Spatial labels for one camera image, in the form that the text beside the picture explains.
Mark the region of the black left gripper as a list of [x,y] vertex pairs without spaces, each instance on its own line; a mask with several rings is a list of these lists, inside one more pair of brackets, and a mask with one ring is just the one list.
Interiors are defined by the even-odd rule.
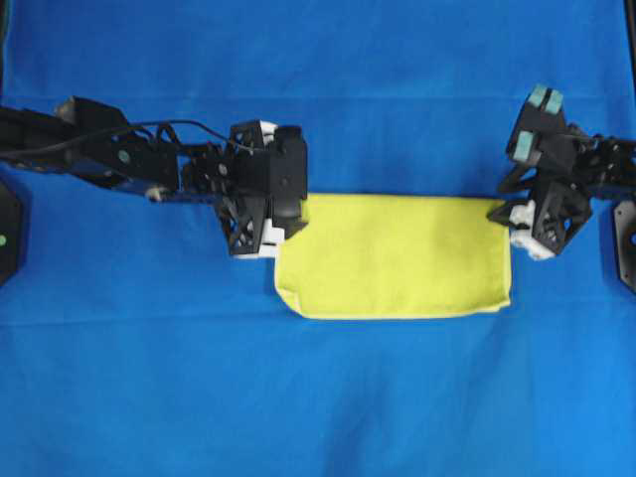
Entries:
[[273,224],[269,195],[269,159],[275,123],[253,120],[231,127],[218,172],[228,183],[217,201],[217,218],[231,256],[275,258],[284,230]]

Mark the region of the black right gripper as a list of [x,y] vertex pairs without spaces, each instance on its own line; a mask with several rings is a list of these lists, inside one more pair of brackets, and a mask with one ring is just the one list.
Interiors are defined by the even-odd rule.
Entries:
[[590,197],[579,186],[545,180],[528,199],[506,201],[487,214],[490,222],[512,228],[512,245],[533,260],[560,255],[590,219]]

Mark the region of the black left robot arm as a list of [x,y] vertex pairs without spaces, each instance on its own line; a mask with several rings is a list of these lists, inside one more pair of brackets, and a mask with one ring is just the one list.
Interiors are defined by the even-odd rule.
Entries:
[[16,169],[70,175],[155,204],[213,208],[230,254],[275,258],[285,240],[267,189],[276,126],[252,120],[229,135],[188,144],[177,120],[132,123],[113,106],[72,96],[55,113],[4,107],[1,160]]

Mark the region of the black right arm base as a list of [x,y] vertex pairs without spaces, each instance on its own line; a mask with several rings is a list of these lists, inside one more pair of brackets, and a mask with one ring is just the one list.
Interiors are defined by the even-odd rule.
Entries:
[[608,206],[600,219],[603,279],[621,297],[635,298],[635,201]]

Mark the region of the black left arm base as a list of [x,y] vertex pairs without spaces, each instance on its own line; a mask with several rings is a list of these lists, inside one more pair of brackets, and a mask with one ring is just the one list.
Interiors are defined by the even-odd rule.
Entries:
[[22,260],[24,207],[19,196],[1,181],[1,285],[19,270]]

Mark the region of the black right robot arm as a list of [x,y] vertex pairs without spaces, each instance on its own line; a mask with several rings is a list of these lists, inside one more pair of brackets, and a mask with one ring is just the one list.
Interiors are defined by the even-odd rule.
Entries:
[[507,227],[511,244],[535,260],[563,252],[592,215],[591,201],[635,197],[635,142],[562,133],[520,131],[510,144],[513,169],[500,194],[526,192],[506,201],[487,219]]

